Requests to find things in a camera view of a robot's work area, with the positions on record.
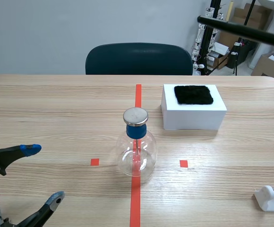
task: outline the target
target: white wall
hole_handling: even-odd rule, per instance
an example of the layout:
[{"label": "white wall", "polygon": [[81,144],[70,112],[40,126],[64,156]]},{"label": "white wall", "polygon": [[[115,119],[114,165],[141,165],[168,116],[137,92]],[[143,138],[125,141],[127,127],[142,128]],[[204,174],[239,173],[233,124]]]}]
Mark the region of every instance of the white wall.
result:
[{"label": "white wall", "polygon": [[197,16],[210,2],[0,0],[0,73],[84,74],[87,54],[109,43],[174,44],[190,51]]}]

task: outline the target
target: blue gripper tip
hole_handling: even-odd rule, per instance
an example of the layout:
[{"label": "blue gripper tip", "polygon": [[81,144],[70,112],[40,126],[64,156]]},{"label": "blue gripper tip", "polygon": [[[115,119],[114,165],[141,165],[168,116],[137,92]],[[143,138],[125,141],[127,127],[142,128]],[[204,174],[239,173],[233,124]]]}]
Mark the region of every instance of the blue gripper tip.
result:
[{"label": "blue gripper tip", "polygon": [[26,157],[29,157],[31,155],[36,155],[41,149],[42,149],[42,146],[39,144],[20,145],[20,150]]}]

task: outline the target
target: black sponge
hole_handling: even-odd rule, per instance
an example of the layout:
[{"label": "black sponge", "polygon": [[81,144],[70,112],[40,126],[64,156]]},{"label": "black sponge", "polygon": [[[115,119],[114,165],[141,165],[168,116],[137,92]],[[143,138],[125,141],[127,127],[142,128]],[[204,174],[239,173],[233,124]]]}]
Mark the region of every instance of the black sponge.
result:
[{"label": "black sponge", "polygon": [[214,102],[206,86],[176,86],[174,90],[178,104],[210,105]]}]

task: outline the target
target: red tape line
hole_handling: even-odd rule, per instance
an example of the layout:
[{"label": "red tape line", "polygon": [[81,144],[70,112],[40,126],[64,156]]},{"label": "red tape line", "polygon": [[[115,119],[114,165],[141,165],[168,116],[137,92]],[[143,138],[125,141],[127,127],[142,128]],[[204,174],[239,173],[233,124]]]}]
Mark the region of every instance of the red tape line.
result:
[{"label": "red tape line", "polygon": [[[136,84],[136,97],[135,97],[135,107],[141,107],[141,84]],[[140,140],[138,141],[138,149],[141,152]],[[133,174],[140,171],[140,155],[136,154],[136,141],[133,144],[133,163],[138,163],[138,165],[133,165]],[[132,188],[131,188],[131,210],[130,210],[130,227],[140,227],[140,213],[141,213],[141,177],[133,176],[132,177]]]},{"label": "red tape line", "polygon": [[99,166],[99,158],[92,158],[90,166]]},{"label": "red tape line", "polygon": [[180,167],[188,168],[188,161],[187,160],[180,160]]}]

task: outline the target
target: glass bottle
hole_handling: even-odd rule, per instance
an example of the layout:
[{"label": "glass bottle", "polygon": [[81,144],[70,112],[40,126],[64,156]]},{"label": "glass bottle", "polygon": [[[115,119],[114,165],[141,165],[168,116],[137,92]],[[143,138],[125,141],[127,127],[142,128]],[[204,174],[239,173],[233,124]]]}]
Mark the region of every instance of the glass bottle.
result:
[{"label": "glass bottle", "polygon": [[154,136],[146,130],[148,113],[133,107],[124,112],[123,120],[127,130],[116,143],[118,166],[130,176],[150,175],[156,163],[157,148]]}]

